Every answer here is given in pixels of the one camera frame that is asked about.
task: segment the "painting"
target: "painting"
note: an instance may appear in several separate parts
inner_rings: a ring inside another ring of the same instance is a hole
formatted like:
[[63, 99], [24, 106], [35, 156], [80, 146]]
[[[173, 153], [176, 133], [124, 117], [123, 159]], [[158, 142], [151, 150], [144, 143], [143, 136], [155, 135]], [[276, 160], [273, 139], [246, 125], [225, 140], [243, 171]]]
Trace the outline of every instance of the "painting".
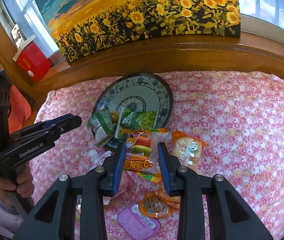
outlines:
[[239, 37], [238, 0], [35, 0], [70, 63], [127, 42], [185, 34]]

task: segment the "decorative plate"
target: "decorative plate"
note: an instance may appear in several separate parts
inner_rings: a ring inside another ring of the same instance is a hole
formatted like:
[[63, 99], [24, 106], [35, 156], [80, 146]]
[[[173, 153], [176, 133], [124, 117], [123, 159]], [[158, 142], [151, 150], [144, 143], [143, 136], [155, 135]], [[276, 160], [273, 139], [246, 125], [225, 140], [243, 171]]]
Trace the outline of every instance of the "decorative plate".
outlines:
[[[131, 111], [159, 111], [155, 128], [165, 127], [172, 115], [173, 93], [161, 77], [150, 73], [128, 75], [113, 82], [95, 103], [92, 114], [108, 108], [120, 111], [125, 106]], [[113, 138], [106, 146], [116, 149], [120, 140]]]

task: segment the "silver bolt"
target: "silver bolt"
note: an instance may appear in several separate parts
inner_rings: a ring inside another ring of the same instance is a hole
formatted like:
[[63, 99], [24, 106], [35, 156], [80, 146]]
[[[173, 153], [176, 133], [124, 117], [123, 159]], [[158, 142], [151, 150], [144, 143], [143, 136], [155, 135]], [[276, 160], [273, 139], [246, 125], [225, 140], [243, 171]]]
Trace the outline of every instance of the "silver bolt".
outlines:
[[186, 167], [186, 166], [180, 166], [179, 167], [180, 172], [187, 172], [187, 170], [188, 170], [188, 167]]
[[98, 166], [98, 167], [95, 168], [95, 171], [98, 172], [98, 173], [104, 172], [104, 170], [105, 170], [105, 169], [104, 169], [103, 166]]
[[214, 176], [214, 178], [215, 178], [217, 181], [223, 181], [223, 180], [224, 180], [224, 176], [221, 175], [221, 174], [216, 174], [216, 175]]
[[59, 181], [66, 181], [68, 179], [68, 175], [67, 174], [62, 174], [60, 177], [59, 177]]

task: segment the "human hand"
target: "human hand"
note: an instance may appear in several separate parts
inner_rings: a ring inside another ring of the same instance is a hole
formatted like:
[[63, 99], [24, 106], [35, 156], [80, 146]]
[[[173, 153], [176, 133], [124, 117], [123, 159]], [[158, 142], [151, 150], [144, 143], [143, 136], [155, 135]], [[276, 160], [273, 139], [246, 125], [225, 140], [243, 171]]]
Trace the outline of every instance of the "human hand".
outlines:
[[18, 187], [15, 186], [10, 180], [0, 178], [0, 200], [9, 207], [12, 207], [12, 203], [8, 197], [7, 191], [14, 191], [21, 195], [23, 198], [31, 197], [34, 192], [34, 185], [32, 183], [33, 177], [31, 175], [31, 168], [29, 163], [25, 164], [25, 167], [21, 174], [17, 176]]

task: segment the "wooden frame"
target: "wooden frame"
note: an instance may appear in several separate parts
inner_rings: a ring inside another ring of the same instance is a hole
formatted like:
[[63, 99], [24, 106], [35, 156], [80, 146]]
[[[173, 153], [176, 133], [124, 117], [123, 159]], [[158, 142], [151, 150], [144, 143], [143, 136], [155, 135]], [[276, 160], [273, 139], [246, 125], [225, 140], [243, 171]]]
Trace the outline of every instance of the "wooden frame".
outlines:
[[284, 78], [284, 45], [254, 34], [241, 38], [182, 35], [123, 44], [61, 63], [34, 83], [12, 60], [16, 48], [0, 24], [0, 62], [13, 83], [36, 101], [38, 109], [49, 91], [85, 80], [136, 72], [216, 70], [262, 71]]

